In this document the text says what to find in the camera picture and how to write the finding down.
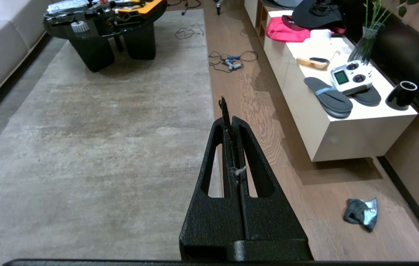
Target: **coffee table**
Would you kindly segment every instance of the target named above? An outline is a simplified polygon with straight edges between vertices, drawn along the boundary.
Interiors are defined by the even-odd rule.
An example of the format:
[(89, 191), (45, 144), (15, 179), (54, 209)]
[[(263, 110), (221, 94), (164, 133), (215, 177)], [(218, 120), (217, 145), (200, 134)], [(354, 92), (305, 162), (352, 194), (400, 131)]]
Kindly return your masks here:
[(68, 21), (51, 20), (45, 17), (43, 27), (50, 35), (61, 39), (67, 39), (73, 45), (76, 52), (92, 72), (99, 71), (113, 64), (114, 54), (111, 49), (109, 38), (114, 38), (117, 49), (124, 50), (120, 41), (122, 35), (129, 56), (133, 59), (155, 59), (155, 32), (153, 23), (160, 18), (167, 9), (167, 0), (153, 0), (148, 3), (145, 14), (132, 12), (135, 17), (131, 23), (117, 24), (103, 20), (101, 17), (86, 17), (82, 12), (75, 12), (74, 21), (84, 21), (89, 30), (85, 36), (78, 36)]

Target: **electronics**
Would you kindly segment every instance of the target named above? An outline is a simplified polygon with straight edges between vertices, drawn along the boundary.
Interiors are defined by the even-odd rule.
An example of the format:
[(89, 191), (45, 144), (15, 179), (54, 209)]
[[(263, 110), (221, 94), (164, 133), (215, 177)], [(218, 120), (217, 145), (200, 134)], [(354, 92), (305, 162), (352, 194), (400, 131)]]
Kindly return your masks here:
[(371, 72), (361, 61), (356, 60), (332, 69), (331, 79), (338, 91), (351, 95), (372, 86)]

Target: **black mug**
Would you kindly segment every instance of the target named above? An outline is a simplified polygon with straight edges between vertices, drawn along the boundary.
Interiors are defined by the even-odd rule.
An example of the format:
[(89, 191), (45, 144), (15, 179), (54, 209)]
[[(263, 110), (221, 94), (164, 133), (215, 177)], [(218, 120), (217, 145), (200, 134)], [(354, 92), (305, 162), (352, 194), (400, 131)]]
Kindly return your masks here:
[(402, 81), (395, 86), (395, 89), (389, 94), (385, 103), (396, 110), (407, 110), (409, 104), (415, 98), (417, 85), (410, 81)]

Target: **black cable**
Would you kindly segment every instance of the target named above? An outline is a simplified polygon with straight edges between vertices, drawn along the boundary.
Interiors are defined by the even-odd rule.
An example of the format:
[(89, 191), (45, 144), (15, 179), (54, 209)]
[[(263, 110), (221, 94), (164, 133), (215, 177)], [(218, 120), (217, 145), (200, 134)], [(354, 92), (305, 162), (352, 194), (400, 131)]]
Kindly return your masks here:
[(188, 9), (189, 8), (197, 8), (197, 7), (200, 7), (201, 6), (201, 1), (200, 0), (195, 0), (196, 2), (198, 2), (198, 5), (195, 5), (194, 7), (189, 7), (188, 6), (188, 1), (185, 1), (185, 6), (186, 6), (186, 9), (184, 10), (184, 11), (182, 11), (181, 12), (181, 15), (182, 16), (184, 16), (185, 15), (185, 13), (186, 13), (186, 11), (188, 11)]
[(178, 1), (178, 3), (176, 3), (176, 4), (167, 4), (167, 7), (171, 7), (171, 6), (176, 6), (176, 5), (179, 5), (179, 4), (181, 4), (181, 2), (182, 2), (183, 0), (180, 0), (180, 1)]
[[(197, 25), (199, 27), (199, 30), (202, 32), (203, 36), (205, 35), (205, 32), (203, 31), (203, 29), (201, 28), (201, 25), (199, 25), (198, 23), (195, 23), (193, 25), (191, 25), (190, 28), (181, 28), (179, 30), (177, 30), (177, 32), (175, 32), (175, 37), (177, 37), (180, 40), (183, 39), (188, 39), (189, 37), (192, 37), (194, 34), (200, 34), (199, 32), (195, 32), (193, 30), (193, 27)], [(178, 34), (180, 33), (184, 33), (183, 37), (179, 37)]]
[[(253, 59), (249, 59), (249, 58), (246, 58), (246, 59), (243, 59), (242, 57), (243, 57), (243, 55), (245, 55), (245, 54), (253, 54), (254, 55), (254, 58)], [(224, 61), (226, 60), (226, 59), (228, 59), (228, 57), (230, 57), (231, 55), (229, 55), (229, 54), (219, 54), (219, 52), (216, 52), (216, 51), (212, 51), (209, 55), (208, 55), (208, 57), (209, 58), (219, 58), (219, 62), (217, 62), (217, 63), (213, 63), (213, 62), (209, 62), (209, 65), (210, 66), (212, 66), (213, 68), (214, 68), (214, 70), (217, 70), (217, 71), (223, 71), (223, 72), (226, 72), (226, 73), (231, 73), (232, 71), (234, 71), (234, 70), (229, 70), (229, 71), (225, 71), (224, 69), (217, 69), (216, 68), (216, 66), (218, 65), (218, 64), (223, 64), (223, 65), (226, 65), (225, 63), (224, 63)], [(254, 52), (254, 51), (245, 51), (245, 52), (243, 52), (242, 54), (240, 54), (240, 56), (239, 56), (239, 61), (240, 61), (240, 64), (242, 65), (239, 69), (243, 69), (244, 68), (244, 63), (243, 62), (253, 62), (253, 61), (255, 61), (255, 60), (257, 60), (258, 58), (259, 58), (259, 54), (257, 54), (256, 52)]]

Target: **beige rug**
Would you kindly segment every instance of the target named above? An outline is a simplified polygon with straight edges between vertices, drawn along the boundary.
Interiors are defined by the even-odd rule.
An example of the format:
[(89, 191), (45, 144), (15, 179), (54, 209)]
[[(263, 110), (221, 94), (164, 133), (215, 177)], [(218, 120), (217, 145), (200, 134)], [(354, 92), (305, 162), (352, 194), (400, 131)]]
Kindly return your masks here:
[(154, 61), (98, 73), (64, 45), (0, 136), (0, 265), (180, 258), (214, 121), (206, 37), (174, 36), (194, 23), (203, 10), (166, 12)]

